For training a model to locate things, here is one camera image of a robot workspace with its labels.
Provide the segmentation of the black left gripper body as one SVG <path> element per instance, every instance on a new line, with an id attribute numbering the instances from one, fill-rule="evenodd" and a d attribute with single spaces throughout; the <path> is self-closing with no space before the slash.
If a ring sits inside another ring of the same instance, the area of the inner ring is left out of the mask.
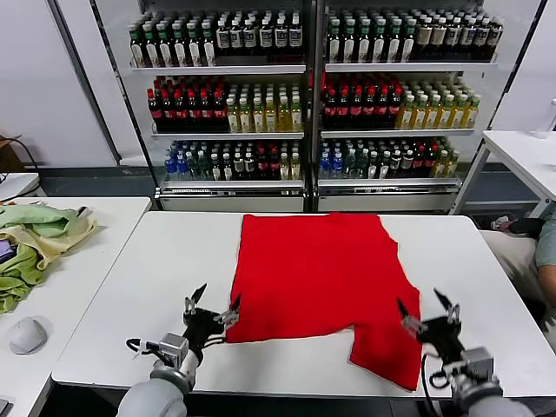
<path id="1" fill-rule="evenodd" d="M 197 360 L 203 360 L 203 349 L 226 341 L 224 335 L 228 312 L 216 313 L 203 308 L 188 308 L 183 313 L 186 326 L 183 337 Z"/>

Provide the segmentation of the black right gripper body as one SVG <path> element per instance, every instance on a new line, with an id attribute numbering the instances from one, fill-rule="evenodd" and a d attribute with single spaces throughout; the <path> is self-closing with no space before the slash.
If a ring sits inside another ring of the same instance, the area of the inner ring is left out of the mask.
<path id="1" fill-rule="evenodd" d="M 460 361 L 465 350 L 459 340 L 460 321 L 449 321 L 447 316 L 438 316 L 422 322 L 416 340 L 434 346 L 443 361 Z"/>

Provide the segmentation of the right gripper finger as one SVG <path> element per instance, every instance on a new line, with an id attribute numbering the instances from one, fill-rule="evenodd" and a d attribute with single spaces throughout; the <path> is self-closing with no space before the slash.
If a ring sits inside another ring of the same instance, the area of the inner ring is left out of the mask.
<path id="1" fill-rule="evenodd" d="M 447 325 L 460 325 L 460 305 L 453 304 L 448 297 L 437 288 L 434 288 L 434 293 L 446 312 L 445 315 L 436 317 L 435 320 Z"/>
<path id="2" fill-rule="evenodd" d="M 399 298 L 397 298 L 396 301 L 400 312 L 402 326 L 412 337 L 418 339 L 419 336 L 425 332 L 425 325 L 409 313 L 406 306 Z"/>

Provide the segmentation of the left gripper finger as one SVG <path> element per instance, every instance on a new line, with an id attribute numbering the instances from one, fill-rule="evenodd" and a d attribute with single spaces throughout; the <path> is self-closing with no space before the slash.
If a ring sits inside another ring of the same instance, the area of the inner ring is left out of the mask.
<path id="1" fill-rule="evenodd" d="M 184 301 L 184 314 L 194 314 L 196 305 L 199 303 L 202 295 L 207 287 L 204 283 L 199 288 L 197 288 L 190 297 L 186 297 Z"/>
<path id="2" fill-rule="evenodd" d="M 240 318 L 241 296 L 237 295 L 229 309 L 214 317 L 214 321 L 224 328 L 233 327 Z"/>

